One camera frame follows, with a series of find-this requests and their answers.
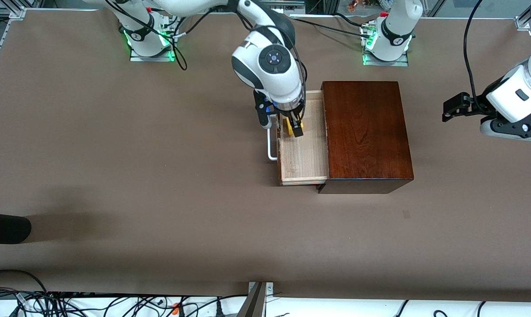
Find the table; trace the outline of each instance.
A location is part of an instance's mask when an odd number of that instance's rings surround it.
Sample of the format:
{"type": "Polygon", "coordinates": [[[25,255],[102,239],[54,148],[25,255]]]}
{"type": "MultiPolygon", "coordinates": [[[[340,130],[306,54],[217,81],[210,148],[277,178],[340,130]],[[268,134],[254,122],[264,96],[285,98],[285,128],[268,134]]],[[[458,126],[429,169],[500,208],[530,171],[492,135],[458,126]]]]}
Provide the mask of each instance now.
{"type": "MultiPolygon", "coordinates": [[[[236,16],[182,38],[181,72],[128,62],[108,10],[29,10],[0,52],[0,213],[41,234],[0,245],[0,269],[53,291],[224,295],[259,279],[289,296],[531,301],[531,143],[440,120],[469,89],[465,20],[421,20],[406,68],[362,66],[356,38],[294,24],[307,89],[399,82],[414,181],[389,195],[279,186],[231,70],[236,16]]],[[[475,20],[468,45],[479,91],[531,53],[511,20],[475,20]]]]}

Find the wooden box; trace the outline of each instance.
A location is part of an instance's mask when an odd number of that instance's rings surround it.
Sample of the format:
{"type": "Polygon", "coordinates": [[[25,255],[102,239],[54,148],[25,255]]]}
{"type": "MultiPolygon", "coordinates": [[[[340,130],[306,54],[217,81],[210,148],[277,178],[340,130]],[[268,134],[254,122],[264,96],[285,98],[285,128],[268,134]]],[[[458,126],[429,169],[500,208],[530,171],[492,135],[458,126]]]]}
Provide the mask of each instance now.
{"type": "Polygon", "coordinates": [[[414,179],[397,82],[327,81],[306,92],[304,135],[278,125],[282,185],[390,193],[414,179]]]}

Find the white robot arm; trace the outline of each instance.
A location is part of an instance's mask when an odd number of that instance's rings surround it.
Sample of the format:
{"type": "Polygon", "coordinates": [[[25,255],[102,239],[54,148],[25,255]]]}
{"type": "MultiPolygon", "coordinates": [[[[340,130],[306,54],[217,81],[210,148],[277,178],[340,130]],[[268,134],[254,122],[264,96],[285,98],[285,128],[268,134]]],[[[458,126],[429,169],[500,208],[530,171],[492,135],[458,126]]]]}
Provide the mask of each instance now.
{"type": "Polygon", "coordinates": [[[443,103],[442,121],[484,114],[483,134],[531,141],[531,56],[475,99],[462,92],[443,103]]]}
{"type": "Polygon", "coordinates": [[[124,33],[132,49],[140,56],[157,56],[169,48],[169,42],[158,34],[151,32],[142,24],[134,21],[130,16],[119,12],[120,9],[137,18],[151,28],[163,32],[169,18],[158,12],[148,12],[142,0],[84,0],[89,4],[99,4],[109,8],[118,18],[124,28],[124,33]]]}
{"type": "Polygon", "coordinates": [[[420,0],[395,0],[388,16],[376,19],[377,35],[366,48],[380,60],[397,60],[408,49],[423,12],[420,0]]]}
{"type": "Polygon", "coordinates": [[[191,16],[225,6],[247,18],[254,28],[232,54],[236,75],[254,89],[256,110],[263,128],[271,127],[271,116],[289,118],[295,136],[302,135],[304,85],[299,67],[289,50],[295,44],[290,20],[258,0],[154,0],[170,14],[191,16]]]}

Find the yellow block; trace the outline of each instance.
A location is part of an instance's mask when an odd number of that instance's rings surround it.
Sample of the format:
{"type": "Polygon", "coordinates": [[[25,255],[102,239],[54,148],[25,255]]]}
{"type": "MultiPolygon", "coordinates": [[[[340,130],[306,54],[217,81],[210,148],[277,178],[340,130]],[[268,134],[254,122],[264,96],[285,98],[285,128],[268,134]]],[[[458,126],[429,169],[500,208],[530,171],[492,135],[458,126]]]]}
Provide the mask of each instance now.
{"type": "MultiPolygon", "coordinates": [[[[289,121],[289,118],[285,118],[285,121],[287,122],[287,132],[289,135],[293,135],[293,127],[291,126],[291,121],[289,121]]],[[[304,129],[304,125],[301,121],[301,129],[304,129]]]]}

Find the open drawer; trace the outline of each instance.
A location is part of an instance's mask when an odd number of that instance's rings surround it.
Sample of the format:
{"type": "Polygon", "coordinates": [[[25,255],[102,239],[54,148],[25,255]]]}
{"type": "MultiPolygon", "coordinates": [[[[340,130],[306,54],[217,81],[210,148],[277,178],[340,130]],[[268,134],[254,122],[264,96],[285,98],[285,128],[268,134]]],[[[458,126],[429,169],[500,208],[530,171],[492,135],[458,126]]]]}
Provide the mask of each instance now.
{"type": "Polygon", "coordinates": [[[277,124],[282,185],[319,193],[390,193],[414,179],[397,82],[326,81],[306,92],[304,135],[277,124]]]}
{"type": "Polygon", "coordinates": [[[285,120],[277,120],[277,164],[281,185],[324,184],[328,179],[328,147],[322,90],[306,92],[304,135],[288,134],[285,120]]]}

